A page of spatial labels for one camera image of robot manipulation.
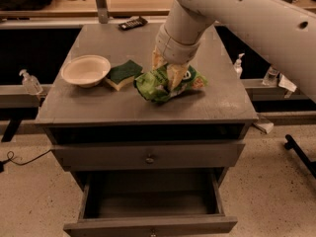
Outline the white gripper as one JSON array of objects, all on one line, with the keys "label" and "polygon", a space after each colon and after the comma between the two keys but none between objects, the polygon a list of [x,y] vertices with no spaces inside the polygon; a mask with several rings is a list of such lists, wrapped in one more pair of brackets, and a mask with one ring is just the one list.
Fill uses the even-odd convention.
[{"label": "white gripper", "polygon": [[159,28],[156,36],[156,47],[152,52],[152,69],[158,69],[167,62],[168,89],[174,90],[183,80],[189,63],[198,51],[200,41],[194,44],[183,44],[172,39],[165,26]]}]

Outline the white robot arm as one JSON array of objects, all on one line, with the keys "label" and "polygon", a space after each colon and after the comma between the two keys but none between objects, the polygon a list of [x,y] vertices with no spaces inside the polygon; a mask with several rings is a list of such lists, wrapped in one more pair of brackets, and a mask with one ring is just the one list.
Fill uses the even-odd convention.
[{"label": "white robot arm", "polygon": [[174,0],[156,37],[158,53],[171,64],[196,55],[214,22],[235,36],[316,102],[316,16],[281,0]]}]

